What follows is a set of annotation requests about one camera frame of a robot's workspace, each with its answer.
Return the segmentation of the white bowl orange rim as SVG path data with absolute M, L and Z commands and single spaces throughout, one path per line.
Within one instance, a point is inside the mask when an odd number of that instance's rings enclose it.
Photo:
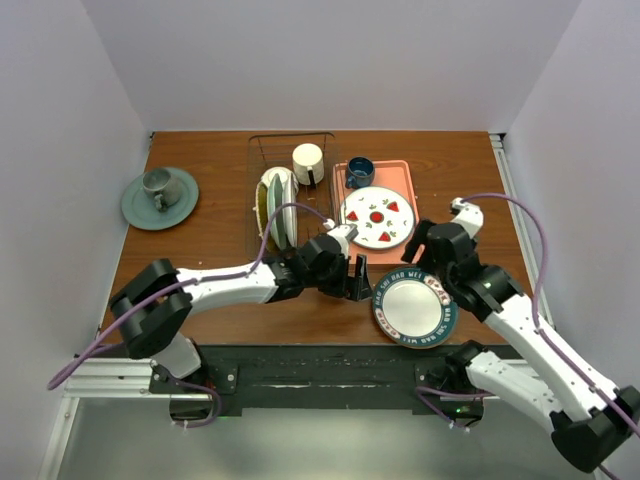
M 266 187 L 269 187 L 275 178 L 279 178 L 282 185 L 291 182 L 293 185 L 294 194 L 298 194 L 299 183 L 293 171 L 282 166 L 271 167 L 261 175 L 261 183 Z

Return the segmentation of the chinese text plate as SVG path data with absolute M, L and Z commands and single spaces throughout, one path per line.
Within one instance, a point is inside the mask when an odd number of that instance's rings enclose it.
M 287 174 L 287 178 L 283 186 L 282 202 L 284 204 L 294 203 L 296 200 L 297 187 L 296 177 L 292 172 Z M 297 213 L 296 207 L 290 206 L 282 210 L 284 216 L 284 225 L 286 238 L 290 246 L 297 245 Z

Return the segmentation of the light blue plate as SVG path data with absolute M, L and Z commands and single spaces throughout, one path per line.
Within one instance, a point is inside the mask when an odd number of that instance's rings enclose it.
M 283 250 L 287 247 L 286 230 L 282 211 L 277 211 L 283 203 L 284 188 L 280 177 L 276 175 L 270 182 L 267 193 L 267 213 L 271 226 L 269 233 L 276 247 Z

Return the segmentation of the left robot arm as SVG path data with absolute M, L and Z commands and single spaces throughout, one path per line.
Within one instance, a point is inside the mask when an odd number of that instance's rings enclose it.
M 252 264 L 211 270 L 177 269 L 167 259 L 149 264 L 109 301 L 131 359 L 150 359 L 185 392 L 200 390 L 207 368 L 195 342 L 180 329 L 195 314 L 242 304 L 294 299 L 306 290 L 351 301 L 372 296 L 367 257 L 350 275 L 347 238 L 320 234 L 300 248 Z

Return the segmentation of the green rim hao shi plate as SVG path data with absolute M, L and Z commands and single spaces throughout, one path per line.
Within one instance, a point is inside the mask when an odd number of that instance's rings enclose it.
M 372 311 L 385 335 L 411 349 L 442 344 L 459 317 L 458 305 L 441 283 L 416 267 L 384 275 L 373 290 Z

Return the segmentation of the woven bamboo tray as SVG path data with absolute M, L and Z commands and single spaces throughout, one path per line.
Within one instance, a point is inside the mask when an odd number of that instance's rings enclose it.
M 267 238 L 266 249 L 268 251 L 272 251 L 275 248 L 275 243 L 271 238 L 270 233 L 266 230 L 266 226 L 269 219 L 268 207 L 267 207 L 267 194 L 268 194 L 268 187 L 264 183 L 259 182 L 255 190 L 255 205 L 253 210 L 256 215 L 258 235 L 261 240 L 263 240 L 264 238 Z

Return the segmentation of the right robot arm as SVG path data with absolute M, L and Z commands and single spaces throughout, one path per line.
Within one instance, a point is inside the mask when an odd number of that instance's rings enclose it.
M 418 223 L 403 261 L 436 277 L 464 310 L 501 335 L 536 372 L 531 378 L 498 365 L 469 341 L 465 358 L 445 369 L 459 393 L 485 389 L 538 421 L 561 456 L 592 473 L 639 431 L 639 391 L 618 387 L 582 359 L 534 312 L 534 302 L 503 268 L 483 264 L 477 242 L 455 222 Z

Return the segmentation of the cream mug black handle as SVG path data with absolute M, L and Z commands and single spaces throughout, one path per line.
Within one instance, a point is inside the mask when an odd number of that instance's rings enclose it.
M 316 187 L 324 178 L 324 157 L 321 148 L 313 143 L 298 145 L 292 152 L 293 172 L 298 183 Z

